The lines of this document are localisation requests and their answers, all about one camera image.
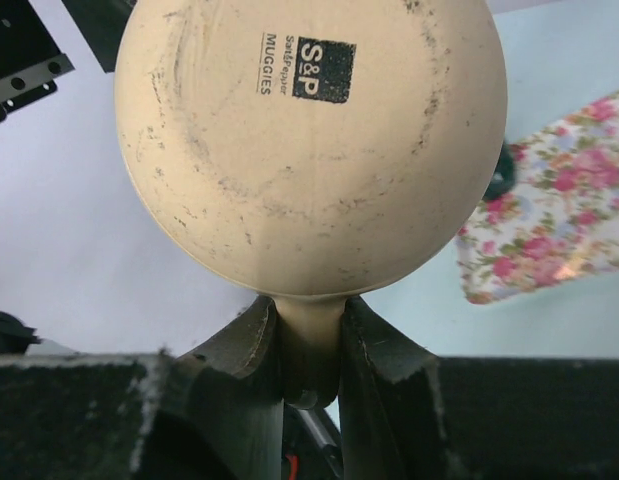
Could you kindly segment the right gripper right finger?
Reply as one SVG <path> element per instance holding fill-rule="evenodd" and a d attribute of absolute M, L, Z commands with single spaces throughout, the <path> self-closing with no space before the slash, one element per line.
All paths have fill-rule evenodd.
<path fill-rule="evenodd" d="M 346 479 L 446 479 L 439 360 L 376 314 L 347 301 L 339 415 Z"/>

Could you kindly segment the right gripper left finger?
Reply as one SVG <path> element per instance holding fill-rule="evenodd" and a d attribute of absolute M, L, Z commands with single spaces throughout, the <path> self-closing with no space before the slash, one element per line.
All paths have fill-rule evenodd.
<path fill-rule="evenodd" d="M 258 297 L 170 368 L 141 479 L 278 479 L 283 430 L 277 314 Z"/>

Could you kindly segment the dark green mug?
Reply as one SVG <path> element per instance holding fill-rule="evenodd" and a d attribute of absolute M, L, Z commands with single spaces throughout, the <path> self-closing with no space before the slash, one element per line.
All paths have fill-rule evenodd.
<path fill-rule="evenodd" d="M 503 143 L 500 156 L 483 196 L 484 201 L 495 201 L 510 192 L 516 183 L 515 158 L 507 143 Z"/>

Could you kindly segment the beige mug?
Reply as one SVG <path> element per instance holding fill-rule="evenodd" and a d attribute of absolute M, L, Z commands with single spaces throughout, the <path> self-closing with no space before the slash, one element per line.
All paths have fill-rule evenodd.
<path fill-rule="evenodd" d="M 504 140 L 483 1 L 140 1 L 114 80 L 140 199 L 195 260 L 273 299 L 303 409 L 337 394 L 346 300 L 454 237 Z"/>

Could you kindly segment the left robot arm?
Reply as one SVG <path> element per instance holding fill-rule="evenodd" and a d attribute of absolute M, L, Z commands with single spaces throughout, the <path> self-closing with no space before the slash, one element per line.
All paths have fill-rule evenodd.
<path fill-rule="evenodd" d="M 101 68 L 111 73 L 134 1 L 63 3 Z M 57 91 L 74 70 L 29 1 L 0 1 L 0 123 Z"/>

